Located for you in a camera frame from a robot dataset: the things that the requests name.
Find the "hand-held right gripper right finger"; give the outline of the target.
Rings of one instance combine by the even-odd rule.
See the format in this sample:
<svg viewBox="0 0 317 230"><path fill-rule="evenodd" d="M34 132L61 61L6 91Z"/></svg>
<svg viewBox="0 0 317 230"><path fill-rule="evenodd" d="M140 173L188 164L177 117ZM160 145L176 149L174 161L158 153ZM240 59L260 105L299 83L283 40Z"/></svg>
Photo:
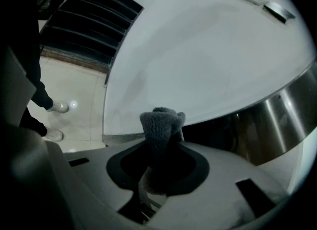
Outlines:
<svg viewBox="0 0 317 230"><path fill-rule="evenodd" d="M206 179L191 193L169 196L149 219L152 229L234 229L247 225L289 195L262 169L231 152L190 142L178 144L202 156Z"/></svg>

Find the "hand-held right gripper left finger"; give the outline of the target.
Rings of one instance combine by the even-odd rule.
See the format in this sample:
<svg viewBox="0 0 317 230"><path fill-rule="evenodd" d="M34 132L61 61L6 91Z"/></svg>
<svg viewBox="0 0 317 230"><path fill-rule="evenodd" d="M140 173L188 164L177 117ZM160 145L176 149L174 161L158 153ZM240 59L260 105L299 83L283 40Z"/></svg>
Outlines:
<svg viewBox="0 0 317 230"><path fill-rule="evenodd" d="M84 185L103 204L143 224L138 184L146 170L143 140L78 152L65 158Z"/></svg>

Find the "grey fuzzy cloth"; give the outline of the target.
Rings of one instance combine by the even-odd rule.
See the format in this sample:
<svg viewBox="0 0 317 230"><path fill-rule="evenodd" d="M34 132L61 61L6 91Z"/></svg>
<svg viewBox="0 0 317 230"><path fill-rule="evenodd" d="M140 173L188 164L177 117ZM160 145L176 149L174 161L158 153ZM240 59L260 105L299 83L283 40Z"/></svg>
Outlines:
<svg viewBox="0 0 317 230"><path fill-rule="evenodd" d="M173 146L184 140L186 115L166 107L140 114L149 166L141 178L142 188L155 195L167 194L170 186Z"/></svg>

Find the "black exit button panel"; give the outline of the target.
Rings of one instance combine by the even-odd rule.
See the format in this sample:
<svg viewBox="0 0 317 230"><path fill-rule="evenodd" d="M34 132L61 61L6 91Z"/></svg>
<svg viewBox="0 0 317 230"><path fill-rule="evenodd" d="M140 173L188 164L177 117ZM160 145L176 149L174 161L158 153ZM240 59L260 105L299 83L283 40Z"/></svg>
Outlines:
<svg viewBox="0 0 317 230"><path fill-rule="evenodd" d="M263 8L283 24L286 24L289 20L296 18L295 15L275 2L268 2L264 4Z"/></svg>

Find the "person's left white shoe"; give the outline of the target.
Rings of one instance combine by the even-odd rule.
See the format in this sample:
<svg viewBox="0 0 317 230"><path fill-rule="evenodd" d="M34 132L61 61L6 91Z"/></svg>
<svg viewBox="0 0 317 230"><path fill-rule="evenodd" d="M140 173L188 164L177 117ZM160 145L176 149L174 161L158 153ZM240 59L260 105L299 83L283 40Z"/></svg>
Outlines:
<svg viewBox="0 0 317 230"><path fill-rule="evenodd" d="M66 102L53 100L51 108L46 109L47 112L66 113L69 111L69 106Z"/></svg>

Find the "person's black clothing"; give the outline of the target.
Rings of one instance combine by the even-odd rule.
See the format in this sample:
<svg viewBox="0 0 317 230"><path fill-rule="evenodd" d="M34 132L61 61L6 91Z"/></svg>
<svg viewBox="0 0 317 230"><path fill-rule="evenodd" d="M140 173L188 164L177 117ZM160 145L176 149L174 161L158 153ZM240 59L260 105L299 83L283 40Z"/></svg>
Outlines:
<svg viewBox="0 0 317 230"><path fill-rule="evenodd" d="M27 79L36 88L32 101L46 110L53 100L41 81L40 40L37 0L10 0L10 46L26 72Z"/></svg>

